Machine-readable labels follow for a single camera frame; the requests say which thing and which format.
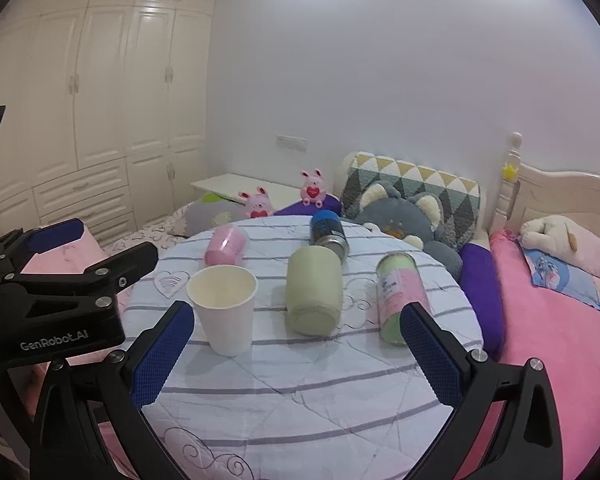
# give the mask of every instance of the white wooden bedpost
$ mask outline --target white wooden bedpost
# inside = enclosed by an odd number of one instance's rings
[[[507,222],[507,213],[511,207],[511,200],[514,198],[516,182],[518,181],[518,170],[520,168],[520,146],[522,145],[522,135],[513,132],[509,139],[510,148],[507,153],[504,166],[502,168],[502,182],[500,183],[500,194],[496,203],[496,211],[491,222],[490,234],[504,229]]]

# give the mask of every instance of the purple pillow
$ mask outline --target purple pillow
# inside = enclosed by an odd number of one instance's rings
[[[336,197],[327,195],[324,199],[324,203],[322,204],[322,208],[318,209],[315,204],[304,205],[302,201],[296,202],[295,204],[289,205],[280,211],[276,211],[273,213],[274,216],[288,216],[288,215],[307,215],[313,216],[318,211],[324,211],[328,209],[329,211],[333,211],[336,215],[340,216],[340,209],[342,208],[342,204],[340,200]]]
[[[491,251],[465,244],[458,252],[462,258],[460,288],[474,308],[484,339],[484,351],[496,360],[504,342],[502,298]]]

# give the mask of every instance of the pink bunny plush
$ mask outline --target pink bunny plush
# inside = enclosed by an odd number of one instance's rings
[[[238,196],[247,200],[244,205],[244,213],[247,218],[258,218],[261,216],[271,216],[275,213],[275,209],[271,205],[271,200],[267,194],[267,190],[261,186],[256,188],[257,194],[251,195],[244,191],[238,193]]]
[[[324,189],[324,180],[320,170],[315,169],[314,174],[309,175],[306,171],[303,171],[304,185],[300,190],[300,198],[304,205],[315,203],[315,206],[320,208],[324,203],[324,199],[327,197],[327,192]]]

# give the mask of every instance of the pink blanket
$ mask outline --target pink blanket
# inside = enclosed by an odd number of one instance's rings
[[[491,237],[506,339],[501,362],[544,361],[562,435],[564,478],[582,471],[600,446],[600,312],[531,285],[522,252],[505,232]]]
[[[25,274],[81,274],[87,267],[96,264],[107,257],[100,248],[98,242],[85,227],[84,233],[79,240],[66,244],[43,254],[36,254],[29,263],[22,269]],[[126,309],[129,290],[124,290],[118,294],[118,310],[120,314]],[[111,349],[99,350],[90,354],[71,357],[68,361],[72,365],[93,363],[101,361]],[[26,407],[30,415],[36,412],[40,389],[45,378],[46,367],[48,363],[34,366],[34,376],[27,389]]]

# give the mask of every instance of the heart pattern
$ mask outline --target heart pattern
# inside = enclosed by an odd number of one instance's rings
[[[189,273],[184,270],[169,272],[161,270],[154,276],[154,285],[165,298],[171,298],[189,281]]]

